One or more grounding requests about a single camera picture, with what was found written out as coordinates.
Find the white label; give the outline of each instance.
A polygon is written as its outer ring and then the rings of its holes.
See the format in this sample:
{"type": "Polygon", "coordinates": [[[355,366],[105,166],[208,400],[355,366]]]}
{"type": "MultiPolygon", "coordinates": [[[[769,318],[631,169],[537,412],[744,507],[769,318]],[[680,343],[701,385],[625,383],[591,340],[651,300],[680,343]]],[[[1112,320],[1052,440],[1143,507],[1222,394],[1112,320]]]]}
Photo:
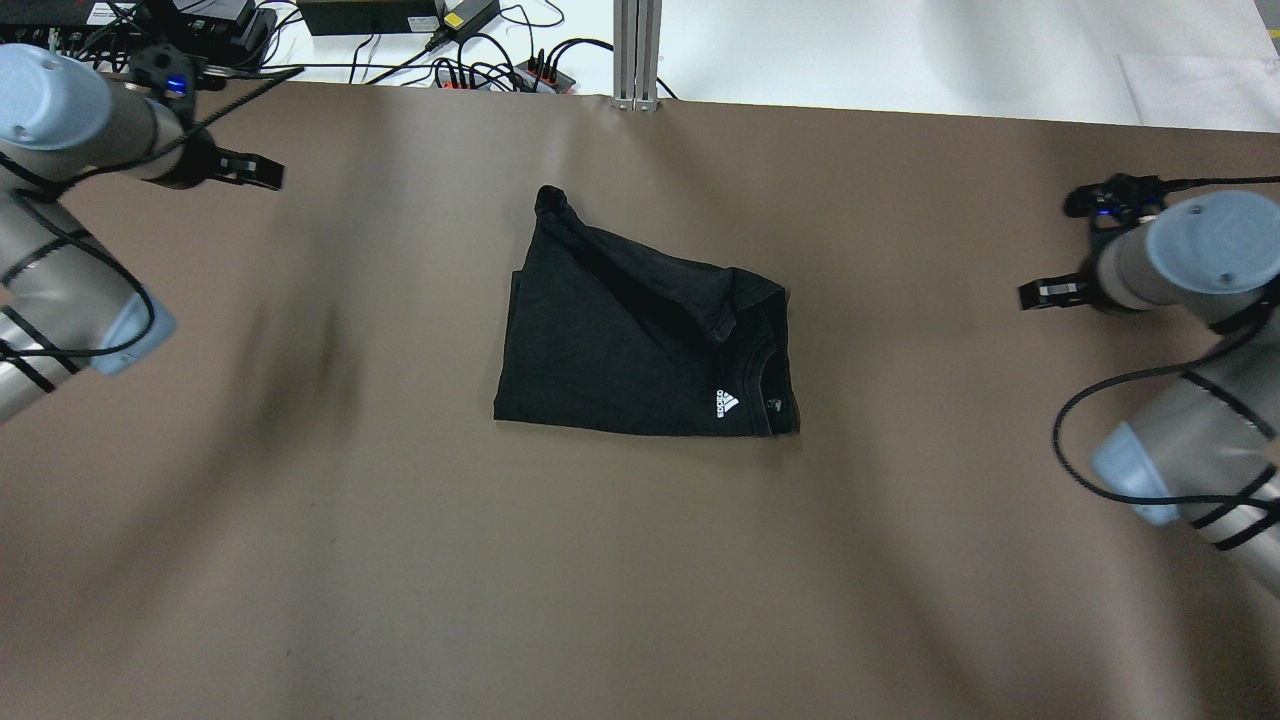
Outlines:
{"type": "Polygon", "coordinates": [[[408,29],[410,32],[435,32],[440,29],[440,18],[435,15],[408,18],[408,29]]]}
{"type": "MultiPolygon", "coordinates": [[[[128,12],[133,9],[133,3],[115,3],[115,6],[120,12],[128,12]]],[[[111,9],[106,3],[93,3],[93,9],[88,12],[88,19],[84,20],[87,26],[105,26],[113,23],[118,19],[115,10],[111,9]]]]}

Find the brown table surface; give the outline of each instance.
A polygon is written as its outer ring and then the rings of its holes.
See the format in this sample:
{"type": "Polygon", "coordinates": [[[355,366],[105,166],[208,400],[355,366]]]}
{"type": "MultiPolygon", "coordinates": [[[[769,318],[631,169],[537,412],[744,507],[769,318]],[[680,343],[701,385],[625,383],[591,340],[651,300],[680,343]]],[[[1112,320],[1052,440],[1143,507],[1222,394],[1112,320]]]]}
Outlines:
{"type": "Polygon", "coordinates": [[[1280,715],[1280,605],[1048,447],[1211,336],[1015,296],[1082,259],[1071,187],[1280,137],[302,83],[214,129],[287,190],[68,196],[180,329],[0,433],[0,716],[1280,715]],[[495,423],[543,183],[787,286],[803,430],[495,423]]]}

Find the metal post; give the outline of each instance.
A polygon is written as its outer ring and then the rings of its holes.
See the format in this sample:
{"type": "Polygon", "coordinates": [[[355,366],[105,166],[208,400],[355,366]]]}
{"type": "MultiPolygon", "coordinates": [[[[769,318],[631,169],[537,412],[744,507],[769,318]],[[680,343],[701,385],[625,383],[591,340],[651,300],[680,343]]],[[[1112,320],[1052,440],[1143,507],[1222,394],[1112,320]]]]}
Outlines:
{"type": "Polygon", "coordinates": [[[662,0],[613,5],[613,104],[622,110],[658,109],[658,40],[662,0]]]}

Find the folded black shorts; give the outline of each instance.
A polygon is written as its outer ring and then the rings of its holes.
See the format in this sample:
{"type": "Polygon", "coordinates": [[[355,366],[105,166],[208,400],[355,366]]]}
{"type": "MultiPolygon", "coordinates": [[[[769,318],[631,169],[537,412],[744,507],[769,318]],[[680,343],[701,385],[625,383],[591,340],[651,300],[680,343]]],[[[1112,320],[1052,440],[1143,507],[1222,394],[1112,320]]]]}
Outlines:
{"type": "Polygon", "coordinates": [[[643,436],[797,429],[782,286],[588,227],[550,186],[535,211],[494,419],[643,436]]]}

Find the white surface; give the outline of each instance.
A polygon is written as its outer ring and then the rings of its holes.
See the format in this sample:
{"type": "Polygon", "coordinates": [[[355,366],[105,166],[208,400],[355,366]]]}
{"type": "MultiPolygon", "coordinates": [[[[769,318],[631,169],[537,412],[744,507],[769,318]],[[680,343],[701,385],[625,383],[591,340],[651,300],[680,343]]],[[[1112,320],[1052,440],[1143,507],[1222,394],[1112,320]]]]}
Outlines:
{"type": "Polygon", "coordinates": [[[1142,124],[1280,132],[1280,60],[1121,55],[1142,124]]]}
{"type": "MultiPolygon", "coordinates": [[[[525,6],[534,22],[554,18],[540,0],[525,6]]],[[[564,24],[535,31],[539,46],[613,40],[612,1],[561,6],[564,24]]],[[[527,55],[525,28],[499,20],[488,32],[516,61],[527,55]]],[[[298,24],[276,59],[349,63],[361,40],[311,38],[298,24]]],[[[401,61],[422,42],[387,36],[374,61],[401,61]]],[[[1140,124],[1125,54],[1276,58],[1252,0],[666,0],[659,74],[689,100],[1140,124]]],[[[499,55],[472,41],[467,59],[499,55]]],[[[561,69],[582,92],[612,94],[603,50],[575,47],[561,69]]],[[[305,77],[346,82],[347,72],[305,77]]]]}

